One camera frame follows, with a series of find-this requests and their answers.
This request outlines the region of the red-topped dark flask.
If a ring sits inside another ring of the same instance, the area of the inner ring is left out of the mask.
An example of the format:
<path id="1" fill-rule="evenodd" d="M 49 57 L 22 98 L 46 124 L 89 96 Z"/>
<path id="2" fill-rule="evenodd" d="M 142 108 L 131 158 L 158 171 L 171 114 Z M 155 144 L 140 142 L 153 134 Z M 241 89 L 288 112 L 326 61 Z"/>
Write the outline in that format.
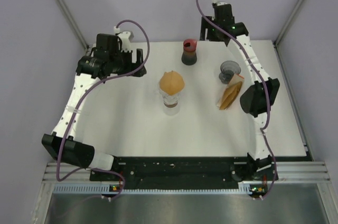
<path id="1" fill-rule="evenodd" d="M 196 47 L 197 40 L 195 39 L 186 39 L 183 42 L 183 52 L 181 61 L 185 65 L 192 66 L 197 62 Z"/>

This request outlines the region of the single brown coffee filter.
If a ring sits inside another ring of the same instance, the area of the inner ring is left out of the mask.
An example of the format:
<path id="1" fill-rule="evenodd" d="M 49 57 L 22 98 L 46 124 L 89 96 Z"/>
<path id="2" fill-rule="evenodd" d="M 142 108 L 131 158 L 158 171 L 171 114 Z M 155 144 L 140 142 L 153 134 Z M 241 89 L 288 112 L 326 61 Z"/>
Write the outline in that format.
<path id="1" fill-rule="evenodd" d="M 164 72 L 159 88 L 170 96 L 181 92 L 185 87 L 183 77 L 176 71 Z"/>

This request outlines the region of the clear glass dripper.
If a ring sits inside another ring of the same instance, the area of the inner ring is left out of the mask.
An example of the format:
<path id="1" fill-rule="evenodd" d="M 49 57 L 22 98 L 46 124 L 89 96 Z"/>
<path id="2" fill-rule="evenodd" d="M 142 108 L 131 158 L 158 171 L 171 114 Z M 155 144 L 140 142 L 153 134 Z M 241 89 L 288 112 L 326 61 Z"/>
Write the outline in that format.
<path id="1" fill-rule="evenodd" d="M 180 91 L 173 94 L 173 95 L 170 95 L 167 92 L 165 92 L 164 90 L 162 90 L 160 87 L 158 88 L 158 90 L 159 90 L 159 93 L 162 96 L 164 105 L 175 106 L 175 105 L 178 104 L 179 98 L 180 98 L 180 95 L 181 95 Z"/>

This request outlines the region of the grey plastic dripper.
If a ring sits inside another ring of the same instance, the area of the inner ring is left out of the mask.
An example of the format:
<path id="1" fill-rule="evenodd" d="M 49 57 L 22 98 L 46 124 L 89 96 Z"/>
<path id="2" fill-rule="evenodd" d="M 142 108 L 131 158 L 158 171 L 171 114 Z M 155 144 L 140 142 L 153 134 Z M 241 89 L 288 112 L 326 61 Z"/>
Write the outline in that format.
<path id="1" fill-rule="evenodd" d="M 219 79 L 223 84 L 228 84 L 235 74 L 240 74 L 241 68 L 235 61 L 225 61 L 220 65 Z"/>

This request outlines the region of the glass beaker with brown band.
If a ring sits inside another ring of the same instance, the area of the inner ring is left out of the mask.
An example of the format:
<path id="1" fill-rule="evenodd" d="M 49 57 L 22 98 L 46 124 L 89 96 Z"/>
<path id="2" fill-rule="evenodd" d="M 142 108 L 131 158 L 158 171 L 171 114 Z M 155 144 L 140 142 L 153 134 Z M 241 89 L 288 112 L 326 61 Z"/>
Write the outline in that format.
<path id="1" fill-rule="evenodd" d="M 178 102 L 174 104 L 166 104 L 164 102 L 162 106 L 162 111 L 168 116 L 174 116 L 180 111 L 180 105 Z"/>

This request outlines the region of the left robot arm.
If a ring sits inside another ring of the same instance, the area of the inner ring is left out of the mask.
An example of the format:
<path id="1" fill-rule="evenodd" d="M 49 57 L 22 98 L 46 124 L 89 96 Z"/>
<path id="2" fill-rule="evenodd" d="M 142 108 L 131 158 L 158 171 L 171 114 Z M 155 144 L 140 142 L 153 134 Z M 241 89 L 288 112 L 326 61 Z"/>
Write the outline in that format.
<path id="1" fill-rule="evenodd" d="M 56 160 L 57 168 L 61 167 L 61 163 L 67 163 L 78 169 L 100 169 L 109 180 L 119 176 L 120 168 L 114 164 L 113 155 L 83 143 L 80 118 L 85 115 L 84 105 L 88 96 L 99 85 L 113 79 L 146 74 L 148 56 L 143 55 L 142 49 L 132 50 L 133 37 L 131 31 L 120 29 L 116 29 L 114 34 L 100 33 L 89 54 L 78 61 L 64 112 L 52 133 L 42 137 L 42 145 Z"/>

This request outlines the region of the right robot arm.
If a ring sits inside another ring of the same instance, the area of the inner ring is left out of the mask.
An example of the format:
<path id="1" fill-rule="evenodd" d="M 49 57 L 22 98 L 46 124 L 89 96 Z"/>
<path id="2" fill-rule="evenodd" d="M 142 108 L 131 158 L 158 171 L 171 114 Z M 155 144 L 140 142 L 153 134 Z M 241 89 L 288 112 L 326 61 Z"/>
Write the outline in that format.
<path id="1" fill-rule="evenodd" d="M 212 7 L 214 15 L 202 18 L 200 39 L 224 42 L 234 56 L 243 59 L 242 65 L 249 71 L 246 80 L 249 86 L 239 101 L 242 110 L 251 120 L 246 175 L 257 180 L 267 174 L 273 163 L 265 130 L 270 122 L 271 107 L 280 82 L 277 78 L 271 78 L 262 67 L 252 48 L 247 28 L 243 23 L 234 20 L 232 6 L 213 0 Z"/>

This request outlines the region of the brown coffee filter stack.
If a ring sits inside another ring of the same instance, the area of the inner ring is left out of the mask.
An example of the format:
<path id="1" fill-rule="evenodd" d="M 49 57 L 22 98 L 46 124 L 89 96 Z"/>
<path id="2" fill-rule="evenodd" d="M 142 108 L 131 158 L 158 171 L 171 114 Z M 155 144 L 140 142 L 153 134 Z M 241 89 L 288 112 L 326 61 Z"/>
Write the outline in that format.
<path id="1" fill-rule="evenodd" d="M 232 77 L 232 79 L 228 83 L 221 98 L 219 99 L 217 103 L 217 107 L 219 110 L 225 110 L 232 105 L 232 103 L 237 98 L 244 81 L 245 79 L 241 75 L 235 74 Z"/>

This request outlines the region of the right aluminium frame post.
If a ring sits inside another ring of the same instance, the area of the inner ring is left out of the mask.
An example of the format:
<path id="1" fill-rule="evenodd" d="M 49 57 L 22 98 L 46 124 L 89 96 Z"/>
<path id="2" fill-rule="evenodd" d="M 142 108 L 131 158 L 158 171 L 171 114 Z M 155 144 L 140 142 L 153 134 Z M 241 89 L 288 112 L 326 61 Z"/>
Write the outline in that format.
<path id="1" fill-rule="evenodd" d="M 305 5 L 307 0 L 297 0 L 295 6 L 293 7 L 291 13 L 287 17 L 285 23 L 283 24 L 282 28 L 280 29 L 275 41 L 273 42 L 274 47 L 278 47 L 283 39 L 285 38 L 286 34 L 288 33 L 289 29 L 293 25 L 293 22 L 298 17 L 299 13 L 301 12 L 303 6 Z"/>

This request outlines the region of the aluminium frame post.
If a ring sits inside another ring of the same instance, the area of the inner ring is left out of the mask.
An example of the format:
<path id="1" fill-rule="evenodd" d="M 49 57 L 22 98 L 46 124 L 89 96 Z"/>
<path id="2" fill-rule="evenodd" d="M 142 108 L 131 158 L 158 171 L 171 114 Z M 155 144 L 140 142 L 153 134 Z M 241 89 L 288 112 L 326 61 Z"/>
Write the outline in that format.
<path id="1" fill-rule="evenodd" d="M 307 0 L 297 0 L 295 6 L 293 7 L 291 13 L 287 17 L 285 23 L 283 24 L 282 28 L 280 29 L 275 41 L 273 42 L 274 47 L 278 47 L 283 39 L 285 38 L 286 34 L 288 33 L 289 29 L 293 25 L 293 22 L 298 17 L 299 13 L 301 12 L 303 6 L 305 5 Z"/>
<path id="2" fill-rule="evenodd" d="M 67 6 L 66 2 L 64 0 L 55 0 L 59 10 L 61 11 L 64 19 L 68 23 L 71 31 L 79 41 L 80 45 L 87 50 L 89 48 L 89 44 L 86 41 L 85 37 L 83 36 L 82 32 L 80 31 L 80 28 L 78 27 L 78 24 L 76 23 L 73 15 L 71 14 L 69 7 Z"/>

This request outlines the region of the left aluminium frame post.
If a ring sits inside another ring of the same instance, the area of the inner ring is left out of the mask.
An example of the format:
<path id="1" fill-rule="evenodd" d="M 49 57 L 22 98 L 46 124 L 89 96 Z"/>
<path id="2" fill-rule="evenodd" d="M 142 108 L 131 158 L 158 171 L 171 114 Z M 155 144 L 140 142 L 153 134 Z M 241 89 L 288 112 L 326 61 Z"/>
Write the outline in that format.
<path id="1" fill-rule="evenodd" d="M 64 19 L 68 23 L 71 31 L 79 41 L 80 45 L 87 50 L 89 48 L 89 44 L 86 41 L 85 37 L 83 36 L 82 32 L 80 31 L 80 28 L 78 27 L 78 24 L 76 23 L 73 15 L 71 14 L 69 7 L 67 6 L 66 2 L 64 0 L 55 0 L 59 10 L 61 11 Z"/>

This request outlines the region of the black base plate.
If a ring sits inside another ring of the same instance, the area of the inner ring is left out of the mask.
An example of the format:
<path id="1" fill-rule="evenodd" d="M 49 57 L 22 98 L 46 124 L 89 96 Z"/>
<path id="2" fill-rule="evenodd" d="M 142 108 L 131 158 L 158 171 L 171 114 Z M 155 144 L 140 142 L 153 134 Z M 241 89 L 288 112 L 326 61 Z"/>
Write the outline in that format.
<path id="1" fill-rule="evenodd" d="M 271 157 L 118 157 L 112 171 L 93 171 L 95 182 L 122 182 L 125 189 L 236 189 L 239 182 L 266 183 L 278 179 Z"/>

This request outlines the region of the aluminium front rail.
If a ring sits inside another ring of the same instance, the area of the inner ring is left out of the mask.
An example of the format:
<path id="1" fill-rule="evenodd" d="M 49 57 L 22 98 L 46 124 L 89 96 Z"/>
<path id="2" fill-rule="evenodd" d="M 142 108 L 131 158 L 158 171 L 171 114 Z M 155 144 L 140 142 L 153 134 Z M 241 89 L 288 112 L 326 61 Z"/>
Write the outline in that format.
<path id="1" fill-rule="evenodd" d="M 212 163 L 206 162 L 189 163 L 145 163 L 121 165 L 119 172 L 127 181 L 138 181 L 145 179 L 169 179 L 169 178 L 216 178 L 220 177 L 226 182 L 231 181 L 261 181 L 266 176 L 271 181 L 276 176 L 277 181 L 291 182 L 325 182 L 330 177 L 326 166 L 322 162 L 279 162 L 277 168 L 273 166 L 250 174 L 247 163 Z"/>

